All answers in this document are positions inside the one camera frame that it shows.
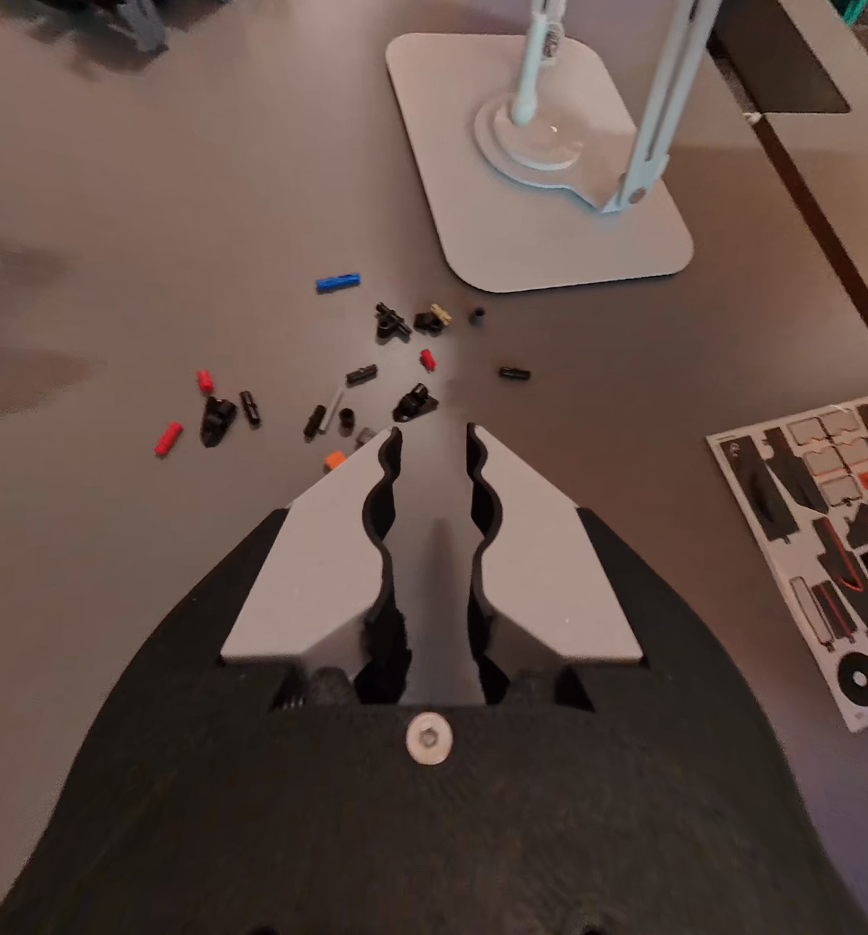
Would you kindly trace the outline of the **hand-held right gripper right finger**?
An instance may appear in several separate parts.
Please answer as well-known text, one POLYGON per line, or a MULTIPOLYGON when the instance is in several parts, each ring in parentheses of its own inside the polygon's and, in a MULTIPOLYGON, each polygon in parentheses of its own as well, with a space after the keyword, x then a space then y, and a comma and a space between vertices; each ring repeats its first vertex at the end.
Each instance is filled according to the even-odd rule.
POLYGON ((481 534, 467 619, 488 705, 520 677, 573 682, 581 666, 637 666, 643 649, 578 505, 485 427, 466 427, 471 516, 481 534))

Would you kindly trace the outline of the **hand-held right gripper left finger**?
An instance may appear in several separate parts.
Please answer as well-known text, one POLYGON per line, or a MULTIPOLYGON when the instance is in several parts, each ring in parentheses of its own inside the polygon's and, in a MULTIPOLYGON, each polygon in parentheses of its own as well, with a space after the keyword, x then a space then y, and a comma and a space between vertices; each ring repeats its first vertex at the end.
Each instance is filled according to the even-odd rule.
POLYGON ((403 436, 381 431, 297 497, 221 648, 226 664, 342 672, 360 701, 397 704, 413 654, 386 537, 403 436))

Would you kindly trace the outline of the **sticker sheet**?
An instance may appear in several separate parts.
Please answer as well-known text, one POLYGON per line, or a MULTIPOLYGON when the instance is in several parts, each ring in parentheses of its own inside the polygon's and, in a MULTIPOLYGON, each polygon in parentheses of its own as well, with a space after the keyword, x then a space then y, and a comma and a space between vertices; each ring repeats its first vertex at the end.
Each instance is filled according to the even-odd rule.
POLYGON ((868 729, 868 395, 706 443, 847 728, 868 729))

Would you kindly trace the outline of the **white book stand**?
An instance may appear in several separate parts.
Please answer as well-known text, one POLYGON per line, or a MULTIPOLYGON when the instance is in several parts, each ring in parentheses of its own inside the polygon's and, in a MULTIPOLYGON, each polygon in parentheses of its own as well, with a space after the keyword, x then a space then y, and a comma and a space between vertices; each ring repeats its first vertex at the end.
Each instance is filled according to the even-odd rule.
POLYGON ((385 51, 447 263, 510 294, 662 277, 694 242, 662 181, 719 11, 678 2, 638 123, 566 2, 525 37, 409 33, 385 51))

